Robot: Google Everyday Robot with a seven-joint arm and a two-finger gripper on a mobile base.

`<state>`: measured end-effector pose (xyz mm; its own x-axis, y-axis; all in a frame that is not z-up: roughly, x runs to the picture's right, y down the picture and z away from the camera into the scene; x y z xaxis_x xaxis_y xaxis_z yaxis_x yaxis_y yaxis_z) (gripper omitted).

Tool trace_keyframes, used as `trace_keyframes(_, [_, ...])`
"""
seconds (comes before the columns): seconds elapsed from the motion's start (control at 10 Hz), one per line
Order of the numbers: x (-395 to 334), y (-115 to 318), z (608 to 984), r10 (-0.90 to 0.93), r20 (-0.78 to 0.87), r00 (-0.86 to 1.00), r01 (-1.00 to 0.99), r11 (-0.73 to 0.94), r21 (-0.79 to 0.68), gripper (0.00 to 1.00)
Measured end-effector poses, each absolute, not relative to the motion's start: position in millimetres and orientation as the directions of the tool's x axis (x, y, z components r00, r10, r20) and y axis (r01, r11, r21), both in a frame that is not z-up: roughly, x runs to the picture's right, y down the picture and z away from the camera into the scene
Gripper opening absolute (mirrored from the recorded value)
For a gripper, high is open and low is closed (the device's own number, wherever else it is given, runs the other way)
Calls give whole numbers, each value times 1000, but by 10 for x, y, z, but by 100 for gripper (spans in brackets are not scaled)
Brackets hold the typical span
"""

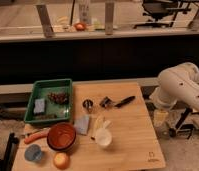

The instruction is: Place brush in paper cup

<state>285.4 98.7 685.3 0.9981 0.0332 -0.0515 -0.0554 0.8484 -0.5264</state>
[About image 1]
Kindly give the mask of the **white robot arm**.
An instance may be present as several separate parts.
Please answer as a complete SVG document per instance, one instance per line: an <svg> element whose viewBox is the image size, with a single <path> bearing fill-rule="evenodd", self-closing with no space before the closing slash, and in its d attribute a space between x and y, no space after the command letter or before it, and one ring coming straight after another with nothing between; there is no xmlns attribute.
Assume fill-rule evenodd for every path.
<svg viewBox="0 0 199 171"><path fill-rule="evenodd" d="M191 62L164 69L150 99L157 109L170 110L181 100L199 112L198 78L199 68Z"/></svg>

